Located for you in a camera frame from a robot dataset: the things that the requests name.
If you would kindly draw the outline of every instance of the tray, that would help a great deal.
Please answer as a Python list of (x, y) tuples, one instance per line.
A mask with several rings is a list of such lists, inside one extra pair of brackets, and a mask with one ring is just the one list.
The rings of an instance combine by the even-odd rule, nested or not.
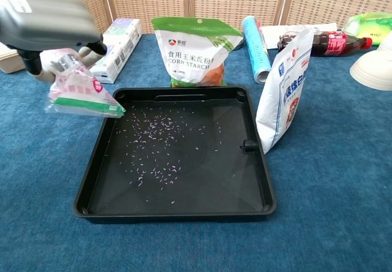
[(120, 89), (74, 203), (95, 223), (253, 221), (276, 207), (247, 91)]

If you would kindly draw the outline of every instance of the blue rug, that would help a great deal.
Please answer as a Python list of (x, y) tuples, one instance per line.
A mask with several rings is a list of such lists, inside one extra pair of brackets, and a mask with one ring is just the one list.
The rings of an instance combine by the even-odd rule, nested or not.
[[(102, 118), (46, 114), (50, 85), (0, 75), (0, 271), (389, 271), (392, 93), (357, 83), (359, 57), (312, 58), (294, 121), (266, 155), (277, 209), (254, 223), (94, 225), (72, 204)], [(247, 50), (225, 81), (256, 110)], [(167, 87), (143, 36), (112, 93)]]

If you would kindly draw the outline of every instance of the tray rim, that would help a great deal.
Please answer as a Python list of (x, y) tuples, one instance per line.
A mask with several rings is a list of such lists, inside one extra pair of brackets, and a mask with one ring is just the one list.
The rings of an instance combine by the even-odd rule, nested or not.
[(76, 215), (77, 217), (80, 218), (85, 218), (91, 222), (94, 222), (96, 219), (99, 220), (106, 220), (108, 221), (107, 223), (110, 224), (112, 222), (109, 221), (118, 221), (120, 220), (121, 223), (124, 223), (124, 220), (127, 221), (131, 221), (131, 222), (164, 222), (164, 221), (230, 221), (230, 222), (238, 222), (241, 219), (246, 220), (250, 220), (250, 221), (254, 221), (257, 220), (258, 218), (263, 219), (265, 218), (267, 215), (272, 214), (277, 207), (277, 201), (276, 201), (276, 196), (275, 196), (275, 191), (272, 185), (272, 181), (271, 181), (271, 176), (270, 176), (270, 171), (268, 170), (267, 167), (267, 163), (266, 163), (266, 157), (265, 154), (263, 152), (263, 148), (262, 148), (262, 143), (260, 140), (260, 136), (257, 132), (257, 125), (256, 125), (256, 119), (254, 116), (254, 112), (252, 111), (252, 101), (251, 98), (249, 97), (249, 93), (248, 90), (246, 89), (246, 87), (244, 86), (240, 86), (240, 85), (234, 85), (234, 86), (210, 86), (210, 87), (191, 87), (191, 88), (119, 88), (117, 89), (114, 93), (113, 93), (113, 97), (116, 99), (116, 95), (118, 95), (120, 92), (122, 91), (181, 91), (181, 90), (199, 90), (199, 89), (226, 89), (226, 88), (236, 88), (236, 89), (242, 89), (246, 95), (246, 99), (248, 102), (248, 106), (249, 106), (249, 111), (251, 113), (251, 118), (252, 118), (252, 123), (253, 126), (255, 128), (256, 131), (256, 136), (257, 136), (257, 143), (260, 150), (260, 155), (262, 157), (262, 162), (263, 162), (263, 168), (264, 168), (264, 172), (265, 172), (265, 178), (266, 181), (268, 183), (268, 189), (270, 191), (271, 194), (271, 201), (272, 203), (269, 205), (269, 208), (266, 211), (261, 211), (258, 213), (249, 213), (249, 212), (244, 212), (244, 213), (222, 213), (222, 214), (218, 214), (218, 213), (214, 213), (214, 214), (165, 214), (165, 215), (130, 215), (130, 214), (114, 214), (114, 215), (103, 215), (103, 214), (83, 214), (79, 211), (78, 209), (78, 202), (80, 200), (80, 196), (83, 190), (83, 187), (85, 185), (85, 182), (87, 180), (91, 165), (92, 165), (92, 160), (93, 157), (96, 153), (96, 150), (98, 148), (99, 142), (100, 142), (100, 138), (102, 135), (102, 132), (105, 129), (106, 123), (108, 121), (108, 119), (111, 118), (105, 118), (102, 121), (102, 125), (100, 128), (100, 131), (98, 133), (97, 136), (97, 140), (94, 144), (94, 147), (92, 149), (92, 153), (90, 155), (89, 158), (89, 162), (87, 164), (85, 173), (83, 175), (83, 179), (80, 182), (79, 188), (78, 188), (78, 192), (77, 192), (77, 196), (75, 197), (75, 200), (73, 201), (73, 213), (74, 215)]

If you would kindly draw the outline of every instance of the yellow-green package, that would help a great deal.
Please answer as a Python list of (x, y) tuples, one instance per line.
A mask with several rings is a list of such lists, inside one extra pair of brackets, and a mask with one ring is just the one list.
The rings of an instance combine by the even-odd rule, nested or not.
[(349, 18), (343, 30), (358, 38), (370, 37), (373, 45), (380, 45), (392, 30), (392, 13), (362, 13)]
[(241, 32), (217, 19), (152, 19), (159, 50), (172, 87), (219, 86), (224, 61), (243, 39)]

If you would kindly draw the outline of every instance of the red bottle cap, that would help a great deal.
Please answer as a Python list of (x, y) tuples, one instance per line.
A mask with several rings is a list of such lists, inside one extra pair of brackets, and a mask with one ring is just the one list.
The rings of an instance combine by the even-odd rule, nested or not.
[(363, 39), (365, 40), (365, 43), (362, 44), (361, 49), (366, 50), (372, 46), (373, 40), (370, 37), (364, 37)]

